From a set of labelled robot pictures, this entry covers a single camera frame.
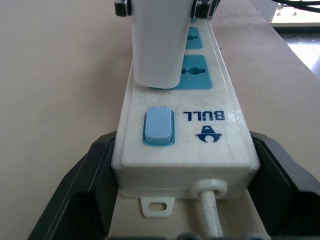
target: beige surface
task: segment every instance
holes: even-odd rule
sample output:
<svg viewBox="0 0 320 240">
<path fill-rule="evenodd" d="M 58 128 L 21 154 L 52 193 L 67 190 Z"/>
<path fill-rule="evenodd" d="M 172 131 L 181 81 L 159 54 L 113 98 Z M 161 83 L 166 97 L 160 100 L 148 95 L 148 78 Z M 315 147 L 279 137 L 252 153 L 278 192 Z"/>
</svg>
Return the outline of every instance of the beige surface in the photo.
<svg viewBox="0 0 320 240">
<path fill-rule="evenodd" d="M 320 83 L 248 0 L 212 21 L 250 130 L 277 139 L 320 179 Z M 26 239 L 62 177 L 117 128 L 132 60 L 129 18 L 112 0 L 0 2 L 0 236 Z M 219 202 L 227 235 L 263 231 L 248 196 Z M 199 206 L 141 216 L 119 197 L 112 236 L 200 231 Z"/>
</svg>

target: power switch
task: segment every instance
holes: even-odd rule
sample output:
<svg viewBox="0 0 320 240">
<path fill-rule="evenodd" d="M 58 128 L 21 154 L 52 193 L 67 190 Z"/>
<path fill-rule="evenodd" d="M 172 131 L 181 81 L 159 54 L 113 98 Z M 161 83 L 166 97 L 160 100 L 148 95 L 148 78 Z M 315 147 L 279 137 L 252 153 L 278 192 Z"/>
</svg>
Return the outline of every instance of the power switch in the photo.
<svg viewBox="0 0 320 240">
<path fill-rule="evenodd" d="M 148 144 L 169 144 L 173 139 L 171 109 L 167 107 L 149 108 L 145 116 L 144 134 Z"/>
</svg>

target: electrical outlet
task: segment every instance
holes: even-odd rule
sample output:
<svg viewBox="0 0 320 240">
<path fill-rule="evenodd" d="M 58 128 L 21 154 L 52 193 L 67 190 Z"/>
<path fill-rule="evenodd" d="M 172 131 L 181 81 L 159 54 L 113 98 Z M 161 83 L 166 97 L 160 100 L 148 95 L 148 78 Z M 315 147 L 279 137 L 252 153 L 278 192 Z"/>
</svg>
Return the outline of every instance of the electrical outlet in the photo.
<svg viewBox="0 0 320 240">
<path fill-rule="evenodd" d="M 202 48 L 202 44 L 201 44 L 198 28 L 189 27 L 185 49 L 201 49 L 201 48 Z"/>
<path fill-rule="evenodd" d="M 211 89 L 213 86 L 206 59 L 202 55 L 185 55 L 183 57 L 181 77 L 176 90 Z"/>
</svg>

